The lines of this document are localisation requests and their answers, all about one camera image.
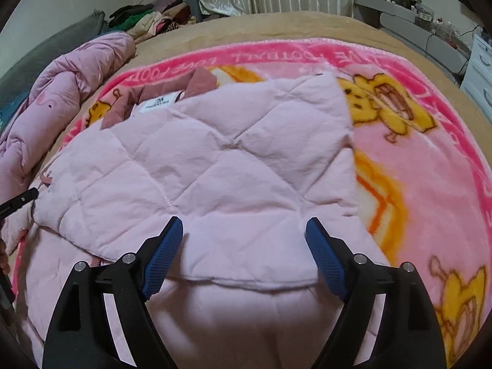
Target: green clothing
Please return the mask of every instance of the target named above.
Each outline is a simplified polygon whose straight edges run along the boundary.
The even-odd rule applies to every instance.
[[[140,19],[142,19],[145,15],[151,14],[151,13],[152,13],[152,10],[146,10],[146,12],[142,12],[141,14],[132,15],[131,17],[128,17],[128,19],[125,22],[119,24],[118,26],[113,27],[111,30],[122,30],[122,31],[126,32],[127,30],[134,27],[137,24],[137,22]]]

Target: pink comforter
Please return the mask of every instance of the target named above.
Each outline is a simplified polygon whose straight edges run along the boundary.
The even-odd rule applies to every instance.
[[[319,280],[307,220],[387,263],[357,216],[352,126],[334,74],[226,85],[101,122],[55,157],[39,188],[23,293],[31,330],[45,339],[83,251],[114,261],[176,215],[183,247],[148,308],[178,366],[310,367],[342,303]],[[379,300],[360,359],[381,313]],[[117,323],[111,307],[108,315]]]
[[[83,44],[46,67],[0,137],[0,204],[26,190],[33,167],[80,105],[134,54],[133,39],[115,32]]]

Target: desk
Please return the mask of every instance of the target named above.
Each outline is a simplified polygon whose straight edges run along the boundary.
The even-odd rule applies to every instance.
[[[464,75],[468,57],[414,24],[417,14],[388,0],[354,0],[354,18],[381,29],[432,61],[452,81]]]

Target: metal screw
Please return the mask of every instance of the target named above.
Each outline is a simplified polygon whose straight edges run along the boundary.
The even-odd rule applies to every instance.
[[[124,255],[122,261],[126,264],[131,264],[133,261],[135,261],[135,259],[137,259],[135,254],[130,253],[130,254]]]
[[[403,264],[403,269],[405,269],[407,272],[413,272],[415,270],[415,266],[413,266],[413,263],[411,262],[405,262]]]
[[[86,266],[87,263],[85,263],[84,261],[80,261],[77,262],[73,268],[75,269],[76,272],[82,272]]]
[[[359,265],[363,265],[367,262],[367,257],[363,254],[356,254],[354,255],[354,261]]]

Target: gray pillow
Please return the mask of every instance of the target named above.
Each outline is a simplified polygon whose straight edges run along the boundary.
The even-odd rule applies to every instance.
[[[104,12],[94,11],[87,18],[61,30],[24,55],[0,79],[0,109],[10,104],[19,94],[29,91],[44,68],[55,58],[106,32],[104,15]]]

